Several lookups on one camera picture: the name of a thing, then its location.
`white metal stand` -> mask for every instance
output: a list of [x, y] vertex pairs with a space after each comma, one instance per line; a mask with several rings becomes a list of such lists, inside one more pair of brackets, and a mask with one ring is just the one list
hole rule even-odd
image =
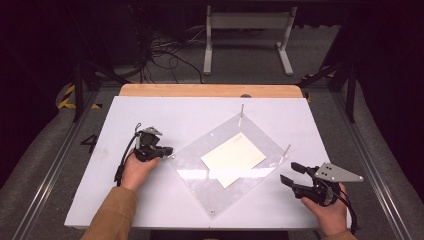
[[212, 68], [212, 29], [281, 29], [284, 31], [284, 38], [277, 42], [277, 50], [280, 55], [284, 71], [288, 76], [293, 75], [286, 53], [286, 46], [289, 40], [290, 31], [296, 16], [296, 7], [290, 12], [282, 13], [212, 13], [211, 6], [207, 7], [206, 13], [206, 51], [203, 73], [211, 74]]

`hand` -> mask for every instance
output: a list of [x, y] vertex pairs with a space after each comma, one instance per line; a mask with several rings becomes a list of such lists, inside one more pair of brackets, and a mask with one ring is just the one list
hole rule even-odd
[[[341, 183], [340, 188], [346, 193], [346, 187]], [[303, 197], [301, 202], [315, 214], [318, 224], [326, 236], [335, 235], [347, 230], [347, 207], [339, 199], [327, 207], [322, 207], [306, 197]]]
[[160, 162], [154, 158], [148, 162], [139, 161], [134, 153], [130, 153], [122, 176], [121, 187], [137, 192], [138, 188], [146, 181], [150, 171]]

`wooden edge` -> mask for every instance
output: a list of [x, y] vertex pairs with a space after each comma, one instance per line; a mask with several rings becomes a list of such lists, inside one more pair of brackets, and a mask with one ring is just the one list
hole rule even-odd
[[303, 98], [296, 85], [125, 84], [119, 96]]

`person's right hand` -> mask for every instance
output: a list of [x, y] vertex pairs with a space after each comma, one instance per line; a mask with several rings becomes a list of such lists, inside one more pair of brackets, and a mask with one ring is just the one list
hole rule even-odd
[[[346, 187], [341, 183], [340, 188], [346, 193]], [[326, 236], [335, 235], [347, 230], [347, 207], [339, 199], [327, 207], [322, 207], [306, 197], [303, 197], [301, 202], [315, 214], [318, 224]]]

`metal rail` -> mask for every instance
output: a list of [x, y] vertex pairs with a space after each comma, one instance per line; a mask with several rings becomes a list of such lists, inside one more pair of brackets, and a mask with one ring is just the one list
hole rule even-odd
[[361, 159], [361, 164], [365, 169], [365, 172], [370, 179], [371, 185], [374, 188], [374, 192], [378, 198], [378, 201], [383, 208], [384, 213], [389, 221], [390, 226], [397, 239], [412, 239], [409, 234], [408, 229], [403, 222], [399, 211], [396, 208], [396, 205], [393, 201], [393, 197], [390, 193], [387, 184], [384, 179], [381, 177], [378, 172], [377, 167], [375, 166], [368, 149], [365, 146], [365, 143], [359, 133], [358, 128], [354, 123], [351, 123], [349, 117], [345, 112], [345, 103], [340, 93], [331, 93], [333, 100], [339, 110], [339, 112], [343, 116], [343, 120], [349, 130], [349, 133], [354, 140], [356, 150], [359, 154], [359, 158]]
[[16, 230], [12, 239], [27, 239], [32, 228], [35, 225], [41, 211], [43, 210], [44, 205], [49, 198], [51, 191], [56, 183], [57, 178], [62, 170], [64, 163], [68, 158], [70, 148], [74, 142], [75, 137], [78, 134], [78, 131], [84, 122], [90, 107], [93, 105], [97, 97], [97, 92], [89, 92], [84, 104], [84, 111], [80, 116], [80, 119], [71, 125], [69, 132], [67, 133], [65, 140], [62, 146], [59, 149], [55, 159], [53, 160], [52, 165], [50, 166], [49, 171], [47, 172], [44, 180], [40, 184], [37, 193], [35, 194], [34, 199], [31, 202], [31, 205], [28, 207], [28, 210], [23, 217], [21, 223], [19, 224], [18, 229]]

